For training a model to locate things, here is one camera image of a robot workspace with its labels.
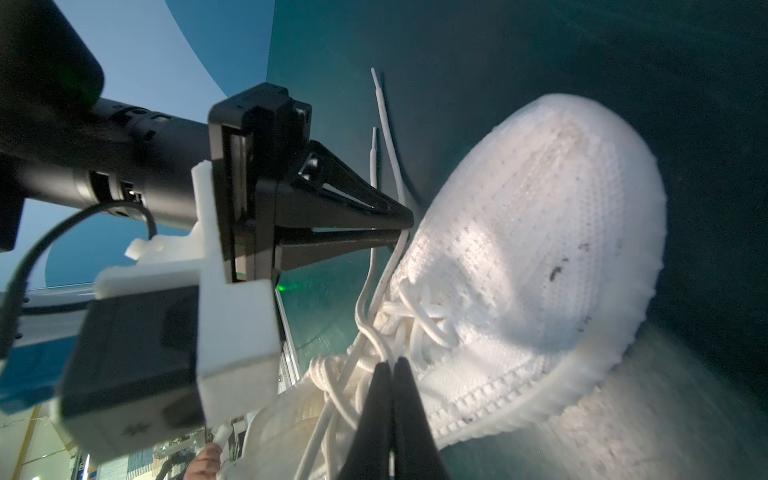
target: white plastic part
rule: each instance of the white plastic part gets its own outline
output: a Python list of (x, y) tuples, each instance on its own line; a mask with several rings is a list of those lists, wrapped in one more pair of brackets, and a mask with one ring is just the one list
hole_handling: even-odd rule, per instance
[(208, 425), (228, 423), (275, 402), (280, 335), (269, 280), (228, 283), (221, 253), (211, 163), (192, 169), (197, 223), (185, 237), (135, 240), (134, 266), (103, 270), (97, 299), (200, 286), (197, 389)]
[(248, 422), (246, 422), (245, 420), (240, 420), (239, 422), (235, 422), (234, 424), (232, 424), (232, 428), (235, 431), (235, 435), (239, 435), (245, 432), (245, 430), (248, 428)]
[(232, 435), (232, 425), (225, 423), (216, 431), (216, 435), (214, 435), (214, 443), (223, 448), (230, 435)]

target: white knit sneaker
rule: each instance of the white knit sneaker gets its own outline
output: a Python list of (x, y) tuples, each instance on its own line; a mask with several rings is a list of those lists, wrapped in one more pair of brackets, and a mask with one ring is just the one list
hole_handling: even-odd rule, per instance
[[(374, 322), (410, 360), (439, 448), (557, 415), (621, 360), (662, 267), (665, 203), (640, 136), (585, 98), (539, 98), (472, 149)], [(254, 419), (251, 478), (293, 476), (326, 398), (340, 414), (310, 478), (334, 477), (378, 360), (361, 360), (342, 395), (333, 382), (345, 358), (313, 362)]]

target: dark stain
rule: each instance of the dark stain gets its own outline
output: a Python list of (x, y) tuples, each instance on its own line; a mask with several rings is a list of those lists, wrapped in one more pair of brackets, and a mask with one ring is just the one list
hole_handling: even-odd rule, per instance
[(563, 271), (562, 266), (556, 266), (552, 269), (552, 273), (549, 274), (549, 281), (554, 282), (554, 278), (558, 275), (558, 273)]
[(592, 320), (591, 316), (587, 315), (584, 317), (579, 323), (576, 324), (576, 330), (579, 333), (584, 332), (587, 329), (590, 320)]

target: shoelace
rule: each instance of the shoelace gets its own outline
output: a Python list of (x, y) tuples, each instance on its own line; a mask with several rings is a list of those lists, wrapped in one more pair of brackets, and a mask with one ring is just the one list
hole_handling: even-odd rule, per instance
[[(357, 366), (368, 372), (368, 375), (363, 377), (356, 388), (353, 396), (354, 404), (346, 398), (343, 388), (337, 381), (339, 370), (336, 359), (333, 357), (315, 357), (310, 361), (310, 378), (317, 388), (326, 393), (326, 401), (333, 402), (338, 413), (352, 429), (357, 428), (367, 387), (376, 364), (401, 356), (406, 350), (406, 338), (409, 336), (408, 328), (411, 329), (408, 345), (409, 359), (417, 368), (424, 369), (427, 366), (423, 357), (425, 333), (433, 342), (446, 349), (456, 345), (455, 334), (450, 329), (450, 324), (445, 321), (446, 308), (431, 303), (432, 297), (429, 287), (425, 286), (422, 291), (422, 304), (413, 301), (410, 295), (405, 292), (405, 285), (401, 284), (400, 288), (399, 302), (389, 301), (382, 304), (381, 311), (389, 318), (380, 329), (376, 330), (379, 337), (383, 337), (383, 341), (387, 342), (392, 357), (388, 359), (382, 356), (360, 358)], [(410, 325), (406, 323), (407, 319), (413, 319)]]
[[(387, 147), (392, 172), (395, 177), (397, 187), (398, 202), (406, 205), (405, 188), (402, 182), (399, 163), (395, 153), (392, 134), (389, 129), (389, 119), (387, 117), (384, 103), (384, 94), (379, 85), (379, 79), (376, 76), (376, 70), (371, 68), (373, 83), (376, 86), (376, 103), (379, 106), (379, 119), (382, 125), (382, 133)], [(373, 128), (370, 151), (370, 177), (371, 185), (378, 188), (376, 180), (376, 129)], [(400, 233), (397, 245), (392, 256), (386, 264), (383, 274), (379, 278), (376, 290), (373, 293), (368, 314), (365, 314), (365, 304), (368, 300), (373, 277), (376, 270), (377, 252), (371, 249), (371, 259), (366, 281), (363, 284), (360, 295), (355, 305), (355, 323), (360, 331), (355, 341), (350, 346), (349, 357), (339, 372), (339, 365), (334, 358), (315, 358), (310, 363), (309, 375), (315, 385), (325, 392), (326, 403), (320, 413), (315, 429), (310, 437), (304, 454), (296, 470), (294, 480), (307, 480), (312, 471), (315, 458), (318, 451), (322, 450), (326, 461), (326, 476), (332, 478), (339, 471), (337, 465), (336, 453), (334, 452), (334, 441), (339, 417), (343, 419), (353, 431), (357, 428), (360, 413), (362, 411), (365, 396), (370, 384), (371, 375), (374, 366), (378, 362), (388, 362), (390, 366), (399, 358), (406, 347), (406, 339), (409, 340), (409, 356), (412, 363), (419, 368), (426, 366), (423, 358), (424, 334), (437, 345), (444, 348), (450, 348), (457, 343), (455, 332), (450, 323), (445, 319), (446, 311), (439, 305), (432, 304), (432, 292), (429, 286), (424, 285), (421, 290), (420, 302), (416, 301), (413, 289), (414, 286), (408, 281), (403, 280), (397, 289), (397, 299), (390, 299), (383, 302), (384, 294), (395, 271), (397, 263), (402, 257), (406, 248), (408, 239), (408, 230)], [(373, 327), (373, 316), (381, 311), (388, 315), (380, 329)], [(410, 322), (410, 336), (407, 329)], [(370, 357), (363, 358), (367, 343), (370, 342), (376, 351), (378, 360)], [(349, 381), (356, 366), (360, 366), (369, 374), (363, 376), (359, 382), (355, 395), (353, 396), (354, 405), (345, 397), (344, 388)]]

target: finger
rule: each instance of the finger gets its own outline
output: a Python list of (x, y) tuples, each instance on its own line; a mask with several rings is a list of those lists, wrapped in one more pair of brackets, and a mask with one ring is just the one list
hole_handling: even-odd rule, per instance
[(187, 472), (193, 474), (208, 473), (216, 475), (219, 470), (221, 470), (221, 464), (218, 460), (193, 460), (187, 467)]
[(187, 470), (187, 473), (184, 474), (184, 480), (214, 480), (216, 478), (215, 474), (210, 473), (189, 473)]
[(205, 445), (202, 450), (200, 450), (200, 453), (197, 454), (197, 457), (195, 457), (196, 460), (218, 460), (219, 457), (221, 457), (222, 449), (220, 446), (216, 445), (215, 443), (209, 443), (208, 445)]

